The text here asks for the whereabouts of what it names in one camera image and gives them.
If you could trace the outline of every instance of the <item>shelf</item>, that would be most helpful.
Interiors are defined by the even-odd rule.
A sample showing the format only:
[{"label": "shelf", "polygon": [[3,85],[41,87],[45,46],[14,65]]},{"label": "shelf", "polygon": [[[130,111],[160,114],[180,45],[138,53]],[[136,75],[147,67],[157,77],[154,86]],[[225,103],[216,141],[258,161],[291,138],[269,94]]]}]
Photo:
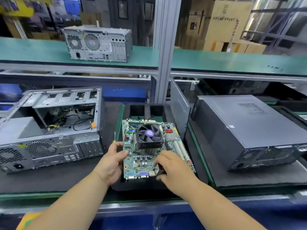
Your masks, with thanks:
[{"label": "shelf", "polygon": [[174,49],[172,72],[306,77],[306,59],[294,56]]},{"label": "shelf", "polygon": [[66,43],[53,40],[0,38],[0,51],[2,69],[156,75],[159,62],[159,50],[143,46],[133,46],[128,63],[72,60]]}]

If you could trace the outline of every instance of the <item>person's right hand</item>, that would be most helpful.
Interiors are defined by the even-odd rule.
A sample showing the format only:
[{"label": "person's right hand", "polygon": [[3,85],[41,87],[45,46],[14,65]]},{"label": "person's right hand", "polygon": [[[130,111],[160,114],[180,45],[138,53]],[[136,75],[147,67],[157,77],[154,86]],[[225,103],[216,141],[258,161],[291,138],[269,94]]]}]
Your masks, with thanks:
[{"label": "person's right hand", "polygon": [[162,180],[171,192],[188,201],[200,183],[191,168],[172,151],[162,151],[155,160],[155,165],[157,163],[161,164],[167,173],[157,176],[157,179]]}]

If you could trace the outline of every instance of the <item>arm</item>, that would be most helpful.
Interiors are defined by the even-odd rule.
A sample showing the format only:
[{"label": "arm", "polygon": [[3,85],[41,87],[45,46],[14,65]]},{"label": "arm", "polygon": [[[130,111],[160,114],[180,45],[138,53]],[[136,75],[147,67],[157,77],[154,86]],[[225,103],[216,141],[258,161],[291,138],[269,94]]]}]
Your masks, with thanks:
[{"label": "arm", "polygon": [[265,229],[219,192],[198,180],[177,154],[162,151],[155,163],[160,163],[167,173],[157,179],[162,180],[167,188],[190,204],[207,230]]},{"label": "arm", "polygon": [[26,230],[87,230],[110,185],[121,176],[119,163],[128,152],[116,152],[122,142],[111,144],[94,170],[47,208]]}]

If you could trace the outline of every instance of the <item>person's left hand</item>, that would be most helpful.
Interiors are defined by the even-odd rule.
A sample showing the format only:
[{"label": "person's left hand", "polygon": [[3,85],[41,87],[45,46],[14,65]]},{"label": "person's left hand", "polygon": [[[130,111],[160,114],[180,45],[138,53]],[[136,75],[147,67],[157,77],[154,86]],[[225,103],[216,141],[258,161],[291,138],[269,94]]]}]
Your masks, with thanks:
[{"label": "person's left hand", "polygon": [[128,155],[128,151],[116,152],[122,142],[114,142],[108,152],[101,158],[93,172],[96,173],[108,186],[114,184],[122,174],[122,161]]}]

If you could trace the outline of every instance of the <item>green circuit board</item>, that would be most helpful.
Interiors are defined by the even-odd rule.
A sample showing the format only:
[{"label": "green circuit board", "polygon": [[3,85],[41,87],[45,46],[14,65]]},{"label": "green circuit board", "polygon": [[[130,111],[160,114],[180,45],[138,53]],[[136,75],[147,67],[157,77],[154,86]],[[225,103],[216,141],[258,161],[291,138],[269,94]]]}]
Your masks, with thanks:
[{"label": "green circuit board", "polygon": [[[163,137],[163,146],[159,148],[139,149],[136,134],[139,134],[138,128],[143,125],[150,129],[154,124],[159,128]],[[173,123],[156,122],[154,120],[123,120],[123,150],[129,151],[124,159],[124,178],[126,180],[148,178],[155,176],[154,161],[162,150],[170,150],[178,154],[196,173],[192,160],[186,152],[184,145],[178,135]]]}]

